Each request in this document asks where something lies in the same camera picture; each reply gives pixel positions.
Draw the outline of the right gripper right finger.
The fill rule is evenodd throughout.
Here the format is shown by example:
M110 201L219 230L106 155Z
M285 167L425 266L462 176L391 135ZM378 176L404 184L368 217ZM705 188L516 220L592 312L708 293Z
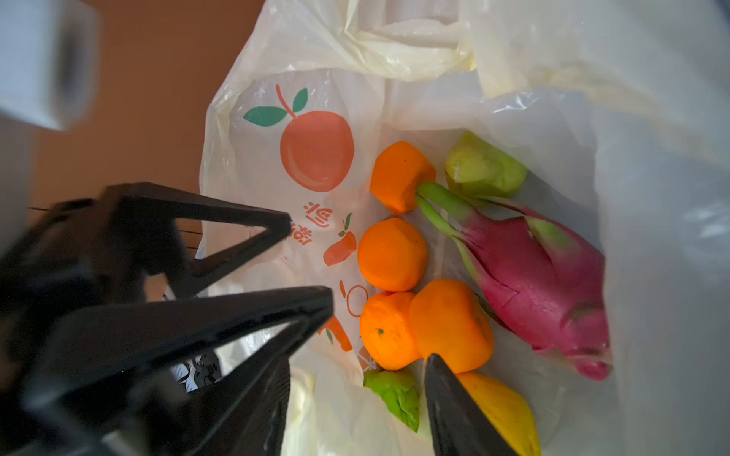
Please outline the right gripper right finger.
M516 454L436 353L427 359L424 382L436 456Z

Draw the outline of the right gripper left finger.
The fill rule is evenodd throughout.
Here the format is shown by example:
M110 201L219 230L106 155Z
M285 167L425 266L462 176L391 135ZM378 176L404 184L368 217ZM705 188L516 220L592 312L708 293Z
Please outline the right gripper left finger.
M27 455L278 455L293 353L332 316L323 286L88 307L51 330L20 390ZM278 333L212 385L173 368L247 334Z

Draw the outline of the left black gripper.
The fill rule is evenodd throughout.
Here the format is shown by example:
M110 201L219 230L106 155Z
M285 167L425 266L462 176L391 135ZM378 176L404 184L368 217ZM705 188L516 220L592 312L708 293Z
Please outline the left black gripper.
M60 203L1 260L1 362L29 363L64 315L145 301L152 277L194 296L290 232L285 212L151 182Z

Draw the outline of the yellow lemon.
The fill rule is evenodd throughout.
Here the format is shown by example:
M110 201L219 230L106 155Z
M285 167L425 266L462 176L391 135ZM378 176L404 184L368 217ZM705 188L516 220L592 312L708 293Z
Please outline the yellow lemon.
M477 372L464 372L456 377L518 455L542 454L532 411L519 393Z

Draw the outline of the translucent printed plastic bag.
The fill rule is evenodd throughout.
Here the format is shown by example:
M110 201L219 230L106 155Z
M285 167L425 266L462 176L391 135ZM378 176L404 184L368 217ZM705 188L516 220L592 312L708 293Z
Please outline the translucent printed plastic bag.
M376 290L341 236L389 217L393 143L442 168L471 132L528 169L518 201L597 246L614 366L587 380L500 325L487 376L546 455L729 451L729 9L715 1L268 1L206 116L201 190L294 232L212 295L324 285L337 331L291 360L283 453L430 455L362 385Z

